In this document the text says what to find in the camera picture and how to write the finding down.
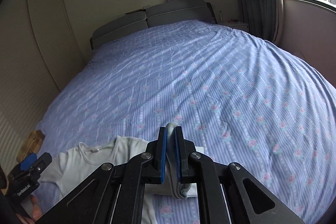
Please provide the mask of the person's left hand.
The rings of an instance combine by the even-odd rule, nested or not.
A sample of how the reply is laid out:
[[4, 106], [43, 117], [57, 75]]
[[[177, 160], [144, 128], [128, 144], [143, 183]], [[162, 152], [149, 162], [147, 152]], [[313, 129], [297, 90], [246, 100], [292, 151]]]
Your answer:
[[23, 217], [23, 223], [35, 223], [42, 215], [42, 210], [38, 205], [38, 199], [30, 195], [22, 204], [29, 217]]

